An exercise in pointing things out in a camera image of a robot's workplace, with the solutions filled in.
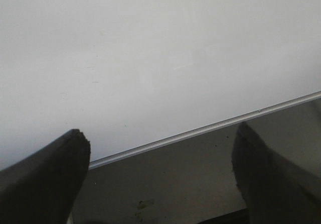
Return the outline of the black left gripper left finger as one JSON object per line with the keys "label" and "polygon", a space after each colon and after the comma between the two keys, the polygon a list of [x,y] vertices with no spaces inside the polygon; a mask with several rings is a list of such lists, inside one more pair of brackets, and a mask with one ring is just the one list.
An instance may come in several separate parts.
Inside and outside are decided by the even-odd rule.
{"label": "black left gripper left finger", "polygon": [[67,223],[89,168],[90,142],[71,129],[1,171],[1,223]]}

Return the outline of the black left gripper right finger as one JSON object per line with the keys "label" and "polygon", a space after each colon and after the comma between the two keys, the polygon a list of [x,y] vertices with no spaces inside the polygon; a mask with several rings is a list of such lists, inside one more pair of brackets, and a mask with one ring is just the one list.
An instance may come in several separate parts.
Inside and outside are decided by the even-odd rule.
{"label": "black left gripper right finger", "polygon": [[276,153],[246,123],[232,166],[250,223],[320,223],[320,178]]}

